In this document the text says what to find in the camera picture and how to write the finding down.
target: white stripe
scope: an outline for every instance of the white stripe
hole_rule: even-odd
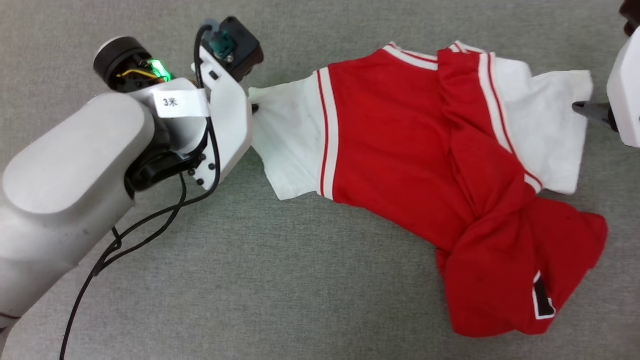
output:
[[[395,42],[390,42],[389,45],[391,47],[393,47],[395,50],[401,51],[402,53],[405,53],[405,54],[411,54],[411,55],[414,55],[414,56],[418,56],[419,58],[422,58],[422,59],[425,59],[425,60],[438,61],[438,57],[437,56],[427,55],[427,54],[422,54],[422,53],[416,53],[415,51],[409,51],[409,50],[403,49],[402,47],[399,47]]]
[[[388,52],[389,54],[395,56],[396,58],[398,58],[399,60],[413,65],[415,67],[419,67],[421,69],[427,69],[427,70],[438,70],[438,64],[430,62],[430,61],[426,61],[426,60],[420,60],[420,59],[416,59],[412,56],[409,56],[405,53],[403,53],[402,51],[394,48],[391,45],[387,45],[383,48],[384,51]]]
[[[535,180],[529,174],[524,174],[524,182],[531,185],[531,187],[533,188],[533,190],[535,190],[536,193],[540,193],[542,191],[542,186],[540,185],[538,180]]]
[[[326,152],[326,165],[324,166],[324,179],[321,179],[321,181],[324,181],[324,197],[333,200],[333,178],[335,177],[335,166],[338,160],[338,111],[335,107],[329,68],[321,69],[319,75],[322,80],[329,141]]]
[[[482,49],[478,49],[477,47],[473,47],[473,46],[469,46],[467,44],[463,44],[461,41],[456,41],[456,44],[458,44],[460,46],[460,48],[465,52],[468,53],[469,51],[472,53],[481,53],[481,54],[486,54],[486,51],[482,50]]]
[[[500,109],[498,108],[498,102],[493,94],[491,88],[490,73],[489,73],[489,56],[487,54],[480,55],[480,66],[478,67],[478,76],[480,77],[480,87],[484,93],[486,99],[486,105],[489,109],[489,116],[491,116],[491,125],[495,138],[498,139],[500,146],[505,148],[508,152],[511,152],[507,136],[502,126],[500,119]]]
[[[504,124],[504,126],[501,126],[502,131],[504,132],[506,137],[513,140],[513,136],[511,136],[511,129],[509,128],[509,117],[508,117],[509,114],[507,112],[507,108],[502,102],[502,97],[500,96],[500,92],[498,88],[498,81],[496,79],[496,74],[497,74],[495,70],[496,56],[495,56],[495,53],[490,53],[488,54],[488,56],[491,58],[491,69],[489,70],[489,75],[493,78],[493,85],[495,87],[495,100],[497,101],[497,104],[499,104],[500,109],[502,109],[502,113],[498,112],[498,114],[502,117],[502,121],[500,121],[500,124],[501,125]],[[527,168],[527,164],[525,164],[524,161],[522,161],[521,157],[518,155],[518,151],[516,150],[516,144],[512,142],[511,145],[513,146],[513,149],[512,149],[513,154],[516,156],[518,161],[520,161],[520,163],[522,164],[522,167],[524,167],[524,169],[528,173],[532,174],[533,176],[536,176],[539,179],[540,176],[538,176],[536,173],[534,173],[529,168]],[[524,181],[527,184],[531,185],[533,189],[536,190],[536,193],[540,193],[542,191],[543,185],[539,181],[531,177],[530,175],[525,174]]]
[[[453,45],[454,47],[458,48],[458,51],[462,51],[465,54],[468,54],[469,52],[467,51],[467,46],[465,44],[462,44],[462,42],[460,40],[456,41],[455,44]]]

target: white sleeve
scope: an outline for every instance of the white sleeve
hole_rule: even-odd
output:
[[[249,100],[260,106],[253,116],[253,148],[278,199],[314,192],[324,150],[317,75],[271,88],[250,88]]]
[[[505,59],[497,60],[496,72],[508,132],[523,166],[544,188],[575,193],[587,119],[572,104],[590,100],[591,73],[549,72],[532,78],[525,63]]]

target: red stripe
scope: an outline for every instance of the red stripe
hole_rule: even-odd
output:
[[[322,162],[322,174],[320,175],[320,195],[324,197],[324,170],[326,168],[326,157],[329,153],[329,119],[326,114],[326,105],[324,103],[324,93],[322,91],[322,79],[320,78],[320,70],[318,74],[318,88],[320,89],[320,99],[322,100],[322,110],[324,111],[324,160]]]
[[[518,154],[516,154],[515,148],[513,147],[513,144],[511,143],[511,139],[509,138],[509,133],[507,132],[507,124],[504,121],[504,113],[502,112],[502,105],[500,104],[500,99],[498,98],[498,92],[495,91],[495,85],[493,84],[493,67],[491,66],[492,55],[488,54],[487,56],[489,58],[489,61],[487,63],[489,67],[489,82],[491,83],[491,91],[493,92],[493,96],[495,97],[495,102],[496,104],[498,104],[498,110],[500,111],[500,122],[502,123],[502,130],[504,132],[504,137],[507,139],[507,142],[509,143],[509,148],[511,149],[511,153],[514,154],[517,158]],[[542,181],[540,181],[535,175],[530,173],[527,169],[525,169],[524,171],[527,175],[531,176],[535,181],[538,182],[538,184],[540,185],[540,188],[544,188],[544,186],[542,186]]]

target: black cable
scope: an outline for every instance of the black cable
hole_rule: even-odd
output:
[[[196,64],[196,81],[197,81],[197,85],[198,88],[204,88],[204,84],[202,81],[202,70],[200,69],[200,43],[202,42],[202,37],[204,36],[204,33],[206,31],[210,31],[212,30],[213,27],[211,25],[204,25],[202,26],[199,30],[198,33],[196,35],[196,40],[195,40],[195,46],[194,46],[194,51],[193,51],[193,59],[194,62]],[[131,226],[130,228],[128,228],[124,233],[119,234],[118,230],[114,227],[112,228],[111,232],[113,233],[113,236],[115,236],[116,240],[114,240],[113,243],[111,243],[111,245],[109,245],[109,247],[105,250],[105,252],[101,255],[100,259],[98,260],[98,262],[96,263],[96,265],[94,266],[93,270],[91,271],[91,274],[87,277],[87,280],[84,282],[84,285],[82,287],[82,289],[80,290],[80,293],[78,294],[78,297],[76,298],[76,303],[74,304],[74,308],[71,311],[71,315],[69,316],[69,321],[67,323],[67,330],[65,331],[65,337],[63,339],[62,342],[62,347],[60,350],[60,359],[64,359],[65,358],[65,353],[67,352],[67,345],[68,345],[68,341],[69,341],[69,337],[71,334],[71,328],[73,327],[73,323],[74,320],[76,318],[76,314],[77,314],[77,310],[80,306],[80,303],[82,301],[82,298],[84,297],[84,293],[86,292],[87,288],[89,287],[89,284],[91,284],[91,281],[94,277],[98,276],[100,274],[101,271],[103,271],[105,268],[107,268],[108,266],[112,265],[115,261],[117,261],[118,259],[122,258],[123,256],[130,254],[142,247],[144,247],[145,245],[149,244],[150,242],[152,242],[153,240],[155,240],[158,236],[160,236],[161,234],[163,234],[167,228],[169,228],[169,226],[171,225],[171,223],[175,220],[175,217],[178,215],[178,212],[180,211],[180,209],[195,204],[197,202],[203,201],[206,198],[210,197],[218,188],[218,185],[220,183],[220,176],[221,176],[221,170],[220,170],[220,152],[218,149],[218,139],[216,138],[216,132],[213,128],[213,121],[211,120],[211,117],[207,117],[207,131],[205,132],[204,136],[208,136],[210,141],[211,141],[211,145],[213,148],[213,153],[214,153],[214,164],[216,165],[215,167],[215,178],[213,181],[213,184],[211,185],[211,188],[209,190],[207,190],[207,192],[205,192],[204,194],[202,194],[199,197],[195,197],[194,199],[191,199],[189,201],[185,201],[186,199],[186,195],[187,195],[187,189],[186,189],[186,183],[184,181],[184,176],[182,174],[180,174],[180,181],[182,183],[182,197],[180,198],[180,202],[178,202],[178,204],[174,205],[174,206],[170,206],[164,210],[158,211],[157,213],[154,213],[146,218],[144,218],[143,220],[140,220],[139,222],[135,223],[133,226]],[[122,239],[124,239],[126,236],[128,236],[129,234],[131,234],[133,231],[135,231],[137,228],[139,228],[140,226],[150,222],[151,220],[157,218],[157,217],[161,217],[162,215],[165,215],[167,213],[171,213],[171,216],[169,217],[169,219],[167,219],[167,221],[165,222],[164,226],[162,226],[158,231],[156,231],[153,235],[149,236],[147,239],[145,239],[143,242],[141,242],[140,244],[127,249],[126,251],[113,256],[111,259],[107,258],[114,253],[114,251],[119,250],[122,247]]]
[[[180,182],[182,184],[182,196],[180,197],[179,203],[184,202],[184,199],[186,199],[187,197],[187,184],[184,181],[184,176],[182,175],[182,173],[180,173]],[[158,236],[160,236],[163,232],[165,232],[167,228],[169,228],[171,223],[175,220],[175,218],[178,216],[178,212],[180,212],[180,209],[176,209],[171,214],[169,219],[167,219],[167,221],[164,223],[164,226],[160,228],[160,230],[156,231],[153,235],[149,236],[145,241],[138,244],[136,248],[137,249],[141,248],[142,246],[150,243],[151,241],[156,239]],[[76,303],[74,304],[74,308],[73,310],[71,310],[71,315],[69,315],[69,321],[67,322],[67,330],[65,331],[65,337],[62,340],[62,347],[60,348],[60,359],[65,358],[65,354],[67,352],[67,345],[69,343],[69,337],[71,335],[71,328],[73,328],[73,324],[74,324],[74,320],[76,319],[78,308],[80,307],[80,303],[82,302],[84,293],[89,287],[89,284],[91,284],[91,280],[93,280],[94,277],[97,277],[102,270],[104,270],[105,268],[107,268],[107,266],[113,263],[113,262],[104,263],[104,261],[109,255],[111,255],[114,251],[118,250],[122,246],[122,236],[118,234],[118,230],[114,227],[111,229],[111,232],[113,233],[114,236],[116,236],[116,240],[113,243],[111,243],[111,245],[109,245],[109,247],[104,251],[104,253],[101,255],[98,262],[93,267],[93,270],[91,271],[91,273],[89,273],[89,276],[86,278],[86,281],[84,282],[84,285],[76,298]]]

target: wire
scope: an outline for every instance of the wire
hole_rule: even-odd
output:
[[[203,84],[203,81],[202,81],[202,71],[200,69],[200,66],[198,65],[200,63],[200,43],[202,41],[202,37],[204,36],[204,33],[206,31],[210,31],[210,30],[212,30],[212,26],[211,25],[204,25],[198,30],[198,33],[196,35],[193,58],[194,58],[194,62],[196,63],[196,82],[197,82],[198,88],[204,88],[204,84]],[[171,224],[173,223],[173,221],[177,217],[178,212],[180,211],[180,209],[182,209],[182,208],[184,208],[186,206],[195,204],[197,202],[205,200],[206,198],[210,197],[216,191],[216,189],[218,188],[218,185],[220,184],[220,176],[221,176],[220,152],[219,152],[219,149],[218,149],[218,139],[216,138],[216,132],[215,132],[215,130],[213,128],[213,121],[211,120],[211,117],[207,117],[207,131],[205,132],[204,136],[208,136],[210,141],[211,141],[211,146],[213,148],[213,153],[214,153],[214,164],[216,165],[216,167],[215,167],[215,178],[214,178],[213,184],[211,185],[211,188],[209,190],[207,190],[201,196],[195,197],[194,199],[191,199],[189,201],[185,201],[186,200],[186,196],[187,196],[187,188],[186,188],[186,183],[184,181],[184,176],[182,175],[182,173],[180,173],[180,181],[182,183],[182,196],[180,197],[180,201],[178,202],[178,204],[176,204],[174,206],[170,206],[170,207],[168,207],[168,208],[166,208],[164,210],[158,211],[158,212],[156,212],[156,213],[144,218],[143,220],[140,220],[139,222],[137,222],[136,224],[134,224],[133,226],[128,228],[122,234],[120,234],[115,227],[112,228],[111,232],[113,233],[113,236],[115,236],[116,239],[104,251],[104,253],[101,255],[101,257],[98,260],[98,262],[96,263],[96,265],[93,267],[93,270],[91,271],[91,273],[87,277],[87,280],[84,282],[84,285],[83,285],[82,289],[80,290],[80,293],[78,294],[78,297],[76,298],[76,303],[74,304],[73,310],[71,311],[71,315],[69,316],[69,321],[67,323],[67,330],[65,331],[65,337],[63,339],[62,347],[60,349],[60,359],[61,360],[65,358],[65,354],[67,352],[67,345],[68,345],[69,337],[71,335],[71,328],[73,327],[74,320],[76,319],[76,314],[77,314],[78,308],[80,306],[80,303],[82,301],[82,298],[84,297],[84,293],[86,292],[87,288],[89,287],[89,284],[91,284],[92,279],[94,277],[98,276],[101,271],[103,271],[105,268],[107,268],[110,265],[112,265],[118,259],[120,259],[123,256],[125,256],[127,254],[130,254],[130,253],[132,253],[132,252],[144,247],[145,245],[147,245],[150,242],[152,242],[153,240],[155,240],[158,236],[162,235],[169,228],[169,226],[171,226]],[[153,220],[155,218],[158,218],[158,217],[161,217],[162,215],[165,215],[165,214],[171,213],[171,212],[173,212],[173,213],[171,214],[169,219],[167,219],[167,221],[164,223],[164,225],[158,231],[156,231],[153,235],[149,236],[147,239],[145,239],[143,242],[139,243],[138,245],[136,245],[136,246],[134,246],[134,247],[132,247],[130,249],[127,249],[127,250],[123,251],[122,253],[120,253],[118,255],[115,255],[112,258],[107,260],[107,258],[112,253],[114,253],[114,251],[117,251],[122,247],[122,239],[124,239],[126,236],[131,234],[137,228],[139,228],[142,225],[145,225],[146,223],[150,222],[151,220]]]
[[[184,181],[184,176],[182,175],[182,173],[180,173],[180,182],[182,184],[182,196],[180,197],[180,202],[184,202],[184,199],[186,199],[187,197],[187,184]],[[180,212],[180,209],[175,210],[171,214],[169,219],[167,219],[167,221],[164,223],[164,226],[160,228],[160,230],[156,231],[153,235],[149,236],[145,241],[138,244],[136,248],[139,249],[140,247],[152,242],[154,239],[160,236],[163,232],[165,232],[167,228],[169,228],[171,223],[175,220],[175,218],[178,216],[178,212]],[[74,320],[76,319],[76,314],[80,307],[80,303],[82,302],[82,299],[84,297],[84,293],[86,292],[87,288],[89,288],[89,284],[91,284],[91,281],[93,280],[93,278],[97,277],[100,274],[100,271],[104,270],[105,268],[107,268],[107,266],[113,263],[111,262],[111,263],[105,264],[104,260],[110,254],[112,254],[114,251],[118,250],[122,246],[122,236],[118,234],[118,230],[114,227],[111,229],[111,232],[116,237],[116,240],[113,243],[111,243],[111,245],[109,245],[107,250],[104,251],[104,253],[101,255],[98,262],[93,267],[93,270],[91,271],[89,276],[86,278],[84,285],[80,290],[80,293],[78,293],[73,310],[71,310],[71,315],[69,315],[69,321],[67,322],[67,330],[65,331],[65,337],[62,340],[62,347],[60,348],[60,359],[64,359],[65,354],[67,353],[67,345],[69,343],[69,337],[71,335],[71,328],[73,328]]]
[[[140,69],[129,69],[129,70],[125,71],[123,74],[117,75],[117,77],[121,78],[123,76],[127,76],[127,75],[131,74],[132,72],[135,72],[136,74],[147,76],[147,77],[152,78],[152,79],[159,78],[159,76],[155,75],[153,72],[147,72],[147,71],[140,70]]]
[[[130,76],[129,76],[129,77],[126,77],[126,78],[119,77],[119,79],[124,79],[125,81],[130,81],[130,82],[132,82],[132,83],[153,83],[153,82],[155,82],[155,81],[158,81],[158,82],[160,82],[160,83],[167,83],[167,80],[166,80],[166,78],[164,78],[164,77],[160,77],[160,78],[153,78],[153,79],[151,79],[151,78],[144,78],[144,79],[140,79],[140,78],[138,78],[138,79],[134,79],[134,78],[132,78],[132,77],[130,77]]]

